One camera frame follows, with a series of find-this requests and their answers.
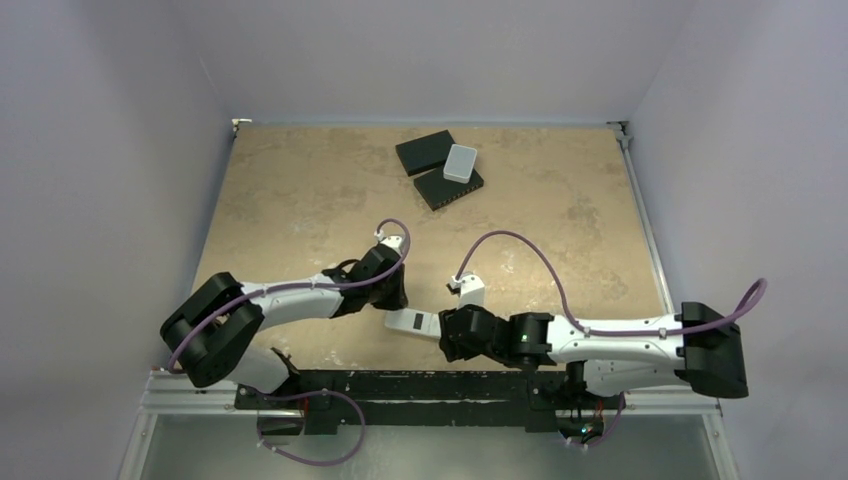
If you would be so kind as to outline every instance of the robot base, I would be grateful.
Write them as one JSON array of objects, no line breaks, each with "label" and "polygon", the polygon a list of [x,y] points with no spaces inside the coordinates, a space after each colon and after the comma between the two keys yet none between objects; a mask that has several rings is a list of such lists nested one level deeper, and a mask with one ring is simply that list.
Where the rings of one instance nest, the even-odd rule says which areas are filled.
[{"label": "robot base", "polygon": [[[526,432],[557,432],[573,427],[573,418],[592,412],[602,401],[615,410],[619,397],[569,391],[565,372],[540,371],[393,371],[301,370],[274,396],[335,390],[351,397],[369,425],[524,427]],[[235,408],[296,410],[296,402],[269,400],[249,387],[240,388]],[[307,435],[335,434],[340,424],[357,425],[359,417],[346,402],[331,396],[309,399]],[[299,431],[265,432],[268,435]]]}]

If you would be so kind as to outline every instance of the wooden table surface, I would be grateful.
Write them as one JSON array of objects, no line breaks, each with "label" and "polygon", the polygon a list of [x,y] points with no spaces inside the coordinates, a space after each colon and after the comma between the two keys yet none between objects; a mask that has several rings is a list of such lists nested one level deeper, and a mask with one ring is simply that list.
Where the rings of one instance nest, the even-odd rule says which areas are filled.
[{"label": "wooden table surface", "polygon": [[[445,288],[471,244],[508,229],[544,251],[581,318],[663,313],[624,161],[606,129],[450,128],[478,151],[485,186],[436,212],[406,176],[394,146],[441,128],[244,126],[198,267],[195,286],[230,271],[248,282],[296,280],[374,243],[377,223],[409,227],[410,307],[456,306]],[[486,308],[562,313],[547,270],[516,240],[495,237],[469,268],[487,284]],[[499,370],[486,358],[446,363],[436,342],[383,326],[383,312],[311,319],[254,340],[300,368]]]}]

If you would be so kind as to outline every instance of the white box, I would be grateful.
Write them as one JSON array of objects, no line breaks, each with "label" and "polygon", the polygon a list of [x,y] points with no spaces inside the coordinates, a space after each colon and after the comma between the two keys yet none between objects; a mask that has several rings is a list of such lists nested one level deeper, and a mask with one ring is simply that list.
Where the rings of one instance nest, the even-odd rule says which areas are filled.
[{"label": "white box", "polygon": [[452,145],[443,170],[445,180],[468,183],[468,180],[471,179],[471,172],[474,171],[474,162],[476,160],[476,148],[463,147],[457,144]]}]

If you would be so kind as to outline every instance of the gray wall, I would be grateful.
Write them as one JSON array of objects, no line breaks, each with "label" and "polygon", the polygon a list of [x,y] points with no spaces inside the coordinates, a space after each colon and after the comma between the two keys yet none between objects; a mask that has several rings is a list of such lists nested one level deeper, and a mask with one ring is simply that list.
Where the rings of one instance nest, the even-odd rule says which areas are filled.
[{"label": "gray wall", "polygon": [[0,469],[114,478],[229,120],[164,1],[0,5]]},{"label": "gray wall", "polygon": [[733,308],[751,397],[725,423],[748,479],[848,478],[848,2],[701,1],[633,117],[677,300]]},{"label": "gray wall", "polygon": [[633,113],[694,0],[177,0],[234,116],[604,122]]}]

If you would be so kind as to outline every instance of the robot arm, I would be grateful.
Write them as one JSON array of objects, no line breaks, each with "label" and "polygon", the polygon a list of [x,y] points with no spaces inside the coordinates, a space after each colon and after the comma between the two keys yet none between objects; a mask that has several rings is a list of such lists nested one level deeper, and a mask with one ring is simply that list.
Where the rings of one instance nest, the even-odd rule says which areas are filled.
[{"label": "robot arm", "polygon": [[[739,327],[689,335],[657,335],[708,323],[721,315],[700,303],[684,303],[681,313],[634,320],[580,320],[577,331],[562,315],[521,313],[502,319],[482,307],[485,285],[479,276],[452,279],[456,309],[432,314],[413,309],[388,312],[388,328],[439,340],[448,362],[484,355],[510,368],[535,371],[540,365],[565,365],[575,392],[599,397],[625,390],[690,385],[703,395],[748,395]],[[631,331],[644,336],[611,337],[591,331]]]},{"label": "robot arm", "polygon": [[160,335],[176,351],[212,312],[245,293],[260,292],[230,310],[226,319],[210,323],[190,339],[179,361],[199,388],[231,380],[263,393],[274,392],[297,370],[281,352],[251,346],[256,333],[297,320],[340,317],[358,312],[369,303],[382,310],[406,307],[403,265],[377,282],[343,288],[346,283],[367,282],[389,270],[400,260],[405,241],[401,236],[384,238],[360,260],[348,260],[339,267],[284,284],[239,283],[229,273],[216,274],[165,321]]}]

